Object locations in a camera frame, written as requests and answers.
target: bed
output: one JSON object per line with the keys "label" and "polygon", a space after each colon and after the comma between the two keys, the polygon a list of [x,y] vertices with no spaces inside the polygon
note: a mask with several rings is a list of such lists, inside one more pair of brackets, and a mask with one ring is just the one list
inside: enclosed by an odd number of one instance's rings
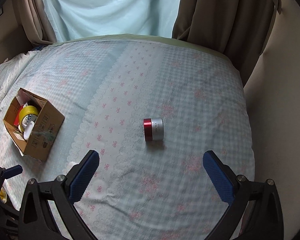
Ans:
{"label": "bed", "polygon": [[[20,87],[65,116],[46,162],[21,156],[4,128]],[[162,142],[145,143],[142,121],[149,117],[162,117]],[[75,207],[98,239],[204,239],[227,204],[202,167],[203,153],[213,150],[253,180],[251,146],[239,73],[204,47],[109,35],[56,43],[0,65],[0,166],[24,168],[4,184],[13,205],[20,208],[30,178],[53,180],[94,149],[100,165]]]}

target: wrinkled sheet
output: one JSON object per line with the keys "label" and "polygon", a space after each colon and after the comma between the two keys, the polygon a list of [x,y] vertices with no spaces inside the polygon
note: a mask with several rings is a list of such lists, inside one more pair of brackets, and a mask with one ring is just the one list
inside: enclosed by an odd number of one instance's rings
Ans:
{"label": "wrinkled sheet", "polygon": [[[2,122],[20,87],[65,116],[41,164],[20,155]],[[164,141],[145,143],[142,122],[149,117],[162,117]],[[213,150],[253,180],[251,145],[243,88],[231,63],[155,41],[48,46],[20,69],[0,103],[0,165],[24,168],[4,184],[16,208],[28,179],[53,180],[88,150],[99,152],[99,168],[75,203],[98,239],[204,239],[227,204],[202,155]]]}
{"label": "wrinkled sheet", "polygon": [[97,35],[171,38],[180,0],[43,0],[57,41]]}
{"label": "wrinkled sheet", "polygon": [[29,51],[27,54],[22,53],[0,65],[0,103],[36,54],[37,51]]}

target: wall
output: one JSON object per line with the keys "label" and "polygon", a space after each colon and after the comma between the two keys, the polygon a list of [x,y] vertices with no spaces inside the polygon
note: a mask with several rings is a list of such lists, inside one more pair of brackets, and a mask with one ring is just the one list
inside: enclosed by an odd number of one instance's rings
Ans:
{"label": "wall", "polygon": [[300,228],[300,7],[282,0],[263,55],[246,84],[256,181],[274,179],[285,239]]}
{"label": "wall", "polygon": [[20,19],[16,18],[18,14],[15,14],[12,1],[5,2],[0,16],[0,64],[7,58],[12,59],[15,55],[32,49]]}
{"label": "wall", "polygon": [[7,0],[3,5],[3,14],[0,16],[0,42],[18,27],[14,15],[12,0]]}

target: white bottle cap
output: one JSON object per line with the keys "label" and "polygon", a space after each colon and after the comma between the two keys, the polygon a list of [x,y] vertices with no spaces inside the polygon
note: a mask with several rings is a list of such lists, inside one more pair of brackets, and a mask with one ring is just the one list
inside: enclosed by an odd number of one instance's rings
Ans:
{"label": "white bottle cap", "polygon": [[29,139],[33,127],[34,127],[34,122],[33,122],[33,121],[30,121],[30,122],[28,123],[28,125],[26,126],[26,128],[25,128],[25,132],[23,133],[23,138],[24,138],[26,141]]}

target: red object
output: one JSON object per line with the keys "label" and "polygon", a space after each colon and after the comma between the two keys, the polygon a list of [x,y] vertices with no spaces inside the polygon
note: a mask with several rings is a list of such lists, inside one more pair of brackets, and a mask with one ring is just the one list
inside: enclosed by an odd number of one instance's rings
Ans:
{"label": "red object", "polygon": [[143,128],[145,129],[145,139],[146,139],[146,142],[152,141],[151,118],[145,118],[145,119],[143,119]]}
{"label": "red object", "polygon": [[16,116],[16,119],[14,120],[13,125],[15,125],[15,126],[18,126],[18,125],[19,125],[19,114],[20,114],[20,111],[21,111],[21,109],[23,108],[23,106],[24,106],[24,105],[20,106],[19,111],[18,111],[18,114],[17,114],[17,116]]}

